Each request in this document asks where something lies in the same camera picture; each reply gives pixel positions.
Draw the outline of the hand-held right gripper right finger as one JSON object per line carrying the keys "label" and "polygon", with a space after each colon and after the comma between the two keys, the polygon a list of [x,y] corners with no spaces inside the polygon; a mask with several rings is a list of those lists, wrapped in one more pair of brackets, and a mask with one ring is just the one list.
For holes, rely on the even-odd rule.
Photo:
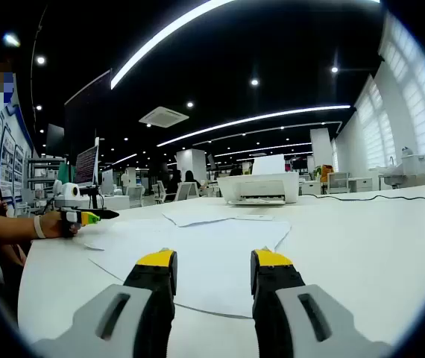
{"label": "hand-held right gripper right finger", "polygon": [[355,327],[353,314],[320,286],[304,283],[292,261],[268,248],[251,252],[252,317],[261,357],[389,357],[391,346]]}

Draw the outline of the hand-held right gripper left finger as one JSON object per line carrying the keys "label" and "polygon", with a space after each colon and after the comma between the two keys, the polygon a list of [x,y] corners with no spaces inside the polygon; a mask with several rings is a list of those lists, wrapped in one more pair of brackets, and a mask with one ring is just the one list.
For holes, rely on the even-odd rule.
{"label": "hand-held right gripper left finger", "polygon": [[148,254],[122,285],[86,302],[66,332],[39,340],[34,351],[40,357],[165,357],[176,289],[176,251]]}

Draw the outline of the person's left hand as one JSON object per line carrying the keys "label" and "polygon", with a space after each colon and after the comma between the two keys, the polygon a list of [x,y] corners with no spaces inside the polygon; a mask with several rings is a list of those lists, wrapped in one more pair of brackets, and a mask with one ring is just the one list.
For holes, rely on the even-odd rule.
{"label": "person's left hand", "polygon": [[40,216],[40,227],[48,239],[73,237],[79,230],[76,224],[65,222],[62,213],[58,211],[51,211]]}

